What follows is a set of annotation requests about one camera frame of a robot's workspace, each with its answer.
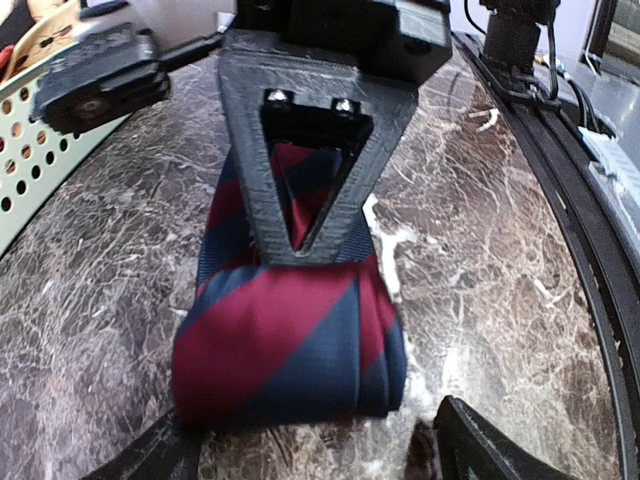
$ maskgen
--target black cable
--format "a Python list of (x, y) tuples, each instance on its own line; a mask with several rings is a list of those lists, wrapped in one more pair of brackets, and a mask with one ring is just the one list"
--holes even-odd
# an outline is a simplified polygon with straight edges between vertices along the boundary
[(596, 133), (602, 133), (600, 131), (600, 124), (598, 123), (598, 117), (596, 116), (596, 110), (595, 108), (593, 108), (593, 103), (591, 103), (591, 99), (589, 98), (589, 95), (587, 95), (587, 92), (585, 92), (580, 85), (578, 85), (577, 83), (575, 84), (576, 84), (576, 87), (578, 87), (578, 90), (580, 90), (580, 93), (582, 93), (582, 96), (584, 97), (584, 103), (587, 106), (589, 116), (591, 117), (591, 124), (593, 125), (593, 129), (595, 130)]
[(224, 34), (219, 32), (210, 37), (200, 37), (169, 50), (162, 55), (160, 61), (167, 71), (173, 72), (207, 57), (212, 51), (220, 48), (223, 41)]
[(551, 92), (549, 93), (548, 100), (555, 100), (558, 98), (558, 69), (556, 65), (556, 34), (553, 24), (556, 20), (555, 10), (549, 17), (549, 23), (547, 23), (547, 33), (549, 36), (549, 80), (551, 83)]
[(588, 123), (589, 120), (587, 117), (588, 111), (587, 111), (586, 103), (584, 101), (583, 90), (582, 88), (580, 88), (580, 85), (574, 82), (573, 79), (571, 78), (567, 80), (567, 83), (573, 90), (573, 93), (575, 94), (576, 99), (578, 100), (578, 108), (580, 109), (580, 121), (578, 122), (578, 125), (581, 127), (589, 128), (589, 123)]
[(464, 0), (464, 14), (467, 16), (467, 21), (471, 24), (471, 26), (473, 26), (473, 28), (478, 30), (483, 35), (487, 34), (487, 32), (485, 32), (484, 29), (480, 25), (478, 25), (473, 20), (473, 18), (471, 18), (471, 12), (469, 12), (469, 0)]

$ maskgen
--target white perforated basket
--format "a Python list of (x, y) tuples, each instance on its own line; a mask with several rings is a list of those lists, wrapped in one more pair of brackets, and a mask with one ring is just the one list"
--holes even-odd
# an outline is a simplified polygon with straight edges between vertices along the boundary
[(0, 90), (0, 257), (65, 178), (124, 121), (62, 136), (31, 120), (44, 69), (37, 65)]

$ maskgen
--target marble surface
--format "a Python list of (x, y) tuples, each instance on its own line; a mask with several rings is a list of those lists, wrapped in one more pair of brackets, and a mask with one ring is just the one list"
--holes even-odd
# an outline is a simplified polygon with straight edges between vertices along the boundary
[[(172, 339), (229, 147), (216, 61), (178, 72), (172, 100), (116, 132), (0, 260), (0, 478), (86, 475), (171, 407)], [(438, 478), (429, 425), (447, 394), (560, 470), (616, 478), (585, 297), (493, 108), (456, 53), (423, 87), (368, 204), (377, 247), (394, 249), (384, 274), (407, 333), (401, 410), (210, 435), (200, 478)]]

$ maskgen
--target folded tie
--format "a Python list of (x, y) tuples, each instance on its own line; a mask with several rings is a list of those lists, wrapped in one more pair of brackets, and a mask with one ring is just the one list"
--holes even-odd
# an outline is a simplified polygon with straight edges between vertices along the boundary
[[(289, 144), (274, 148), (294, 248), (324, 204), (340, 158)], [(261, 265), (227, 159), (172, 370), (186, 425), (265, 427), (397, 410), (406, 378), (402, 329), (364, 216), (333, 265)]]

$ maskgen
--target bolt head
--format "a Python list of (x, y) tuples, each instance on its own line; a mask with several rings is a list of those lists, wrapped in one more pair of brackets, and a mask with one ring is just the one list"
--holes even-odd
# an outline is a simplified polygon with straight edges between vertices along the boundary
[(347, 100), (346, 98), (342, 98), (335, 103), (334, 106), (336, 112), (344, 114), (344, 113), (354, 113), (355, 105), (351, 100)]
[(104, 113), (109, 108), (109, 104), (98, 97), (90, 98), (76, 107), (76, 113), (80, 118), (91, 120)]
[(270, 102), (286, 102), (289, 97), (282, 90), (271, 90), (267, 95), (267, 100)]

